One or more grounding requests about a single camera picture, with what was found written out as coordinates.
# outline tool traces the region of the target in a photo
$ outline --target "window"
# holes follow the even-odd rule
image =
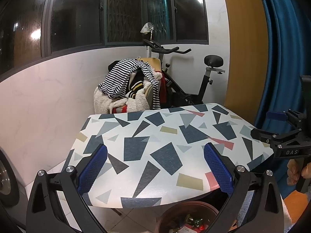
[[[175,0],[176,38],[207,40],[206,14],[203,0]]]
[[[140,0],[107,0],[106,43],[142,42]]]
[[[45,0],[11,0],[0,15],[0,74],[41,58]]]
[[[147,0],[148,21],[155,26],[154,39],[174,39],[171,0]]]
[[[54,0],[52,52],[101,42],[99,4],[100,0]]]

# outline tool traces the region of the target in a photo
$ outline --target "finger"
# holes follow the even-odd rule
[[[288,169],[291,170],[292,173],[297,173],[298,172],[298,164],[296,160],[290,159],[289,162],[287,163]]]
[[[290,169],[287,169],[287,175],[293,180],[299,180],[299,174],[298,173],[293,173]]]
[[[291,179],[290,177],[288,177],[288,178],[286,179],[286,181],[287,181],[287,185],[289,185],[289,186],[293,186],[293,185],[295,185],[295,184],[297,183],[296,180],[293,180],[293,179]]]
[[[305,179],[311,178],[311,163],[307,164],[307,166],[302,170],[301,176]]]

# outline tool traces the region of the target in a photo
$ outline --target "table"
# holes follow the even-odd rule
[[[83,196],[88,205],[139,208],[174,203],[218,188],[203,156],[208,142],[248,170],[271,156],[268,144],[251,138],[253,128],[216,103],[91,115],[64,167],[76,166],[104,143],[108,159]]]

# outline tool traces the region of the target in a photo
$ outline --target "silver bolt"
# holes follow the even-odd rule
[[[237,166],[236,168],[239,172],[245,172],[245,167],[244,166]]]
[[[42,176],[42,175],[44,175],[44,170],[41,170],[38,172],[38,176]]]
[[[267,170],[267,171],[266,171],[266,174],[267,174],[268,176],[272,176],[272,175],[273,175],[273,172],[272,172],[271,170]]]
[[[68,166],[66,172],[72,172],[75,168],[73,166]]]

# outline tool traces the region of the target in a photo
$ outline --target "black and white striped shirt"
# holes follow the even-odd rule
[[[129,82],[130,73],[141,68],[144,75],[153,85],[153,109],[160,109],[160,100],[158,93],[158,82],[156,81],[152,68],[148,62],[140,60],[124,59],[119,61],[109,72],[104,82],[98,85],[98,89],[109,98],[124,98],[126,86]]]

